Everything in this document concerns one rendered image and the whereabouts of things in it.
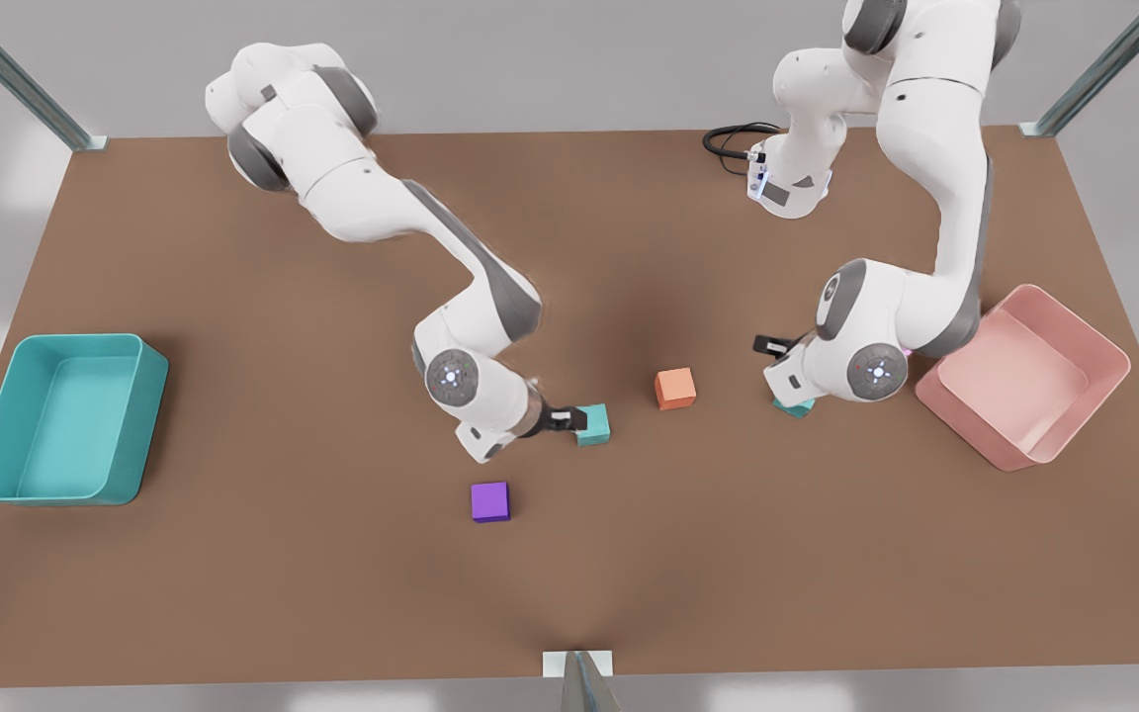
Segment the purple cube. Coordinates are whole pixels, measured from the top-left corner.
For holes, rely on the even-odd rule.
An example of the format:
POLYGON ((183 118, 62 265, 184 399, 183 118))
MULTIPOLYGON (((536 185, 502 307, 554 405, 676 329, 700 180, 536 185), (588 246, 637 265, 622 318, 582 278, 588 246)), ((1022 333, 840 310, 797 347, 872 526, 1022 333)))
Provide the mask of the purple cube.
POLYGON ((507 482, 472 484, 472 519, 477 523, 509 521, 510 491, 507 482))

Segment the orange cube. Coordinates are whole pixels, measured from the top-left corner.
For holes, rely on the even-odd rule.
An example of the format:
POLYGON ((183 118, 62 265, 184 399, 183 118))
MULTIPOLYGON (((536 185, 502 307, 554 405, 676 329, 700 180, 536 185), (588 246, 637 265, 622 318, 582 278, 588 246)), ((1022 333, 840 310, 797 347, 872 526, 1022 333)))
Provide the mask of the orange cube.
POLYGON ((655 391, 659 410, 687 408, 697 398, 690 368, 659 371, 655 377, 655 391))

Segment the pink plastic bin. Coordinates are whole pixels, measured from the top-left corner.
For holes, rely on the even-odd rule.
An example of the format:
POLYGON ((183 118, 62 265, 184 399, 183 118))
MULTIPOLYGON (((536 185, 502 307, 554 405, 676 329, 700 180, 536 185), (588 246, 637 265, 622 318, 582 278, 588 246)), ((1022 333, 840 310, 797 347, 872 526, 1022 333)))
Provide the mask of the pink plastic bin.
POLYGON ((1129 355, 1035 285, 931 366, 918 400, 1000 472, 1052 463, 1131 370, 1129 355))

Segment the teal plastic bin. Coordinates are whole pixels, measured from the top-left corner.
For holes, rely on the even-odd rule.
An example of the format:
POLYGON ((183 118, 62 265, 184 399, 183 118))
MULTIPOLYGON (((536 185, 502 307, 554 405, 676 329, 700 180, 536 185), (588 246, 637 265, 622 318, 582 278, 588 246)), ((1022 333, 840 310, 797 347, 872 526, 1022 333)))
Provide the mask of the teal plastic bin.
POLYGON ((130 504, 167 370, 131 333, 22 339, 0 388, 0 504, 130 504))

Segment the silver frame post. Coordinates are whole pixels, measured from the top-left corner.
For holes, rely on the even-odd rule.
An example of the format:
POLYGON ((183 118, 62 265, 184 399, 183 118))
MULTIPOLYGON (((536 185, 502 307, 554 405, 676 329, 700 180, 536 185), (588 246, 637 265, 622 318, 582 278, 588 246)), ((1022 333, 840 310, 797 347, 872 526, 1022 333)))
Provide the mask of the silver frame post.
POLYGON ((23 69, 13 55, 0 46, 0 84, 17 99, 24 108, 50 130, 54 136, 66 144, 72 152, 105 150, 108 148, 107 136, 93 136, 80 126, 76 118, 46 93, 35 77, 23 69))
POLYGON ((560 677, 560 712, 621 712, 607 680, 614 676, 614 654, 596 652, 544 652, 543 677, 560 677))
POLYGON ((1022 136, 1058 136, 1083 112, 1113 77, 1139 54, 1139 13, 1126 24, 1059 98, 1034 122, 1021 123, 1022 136))

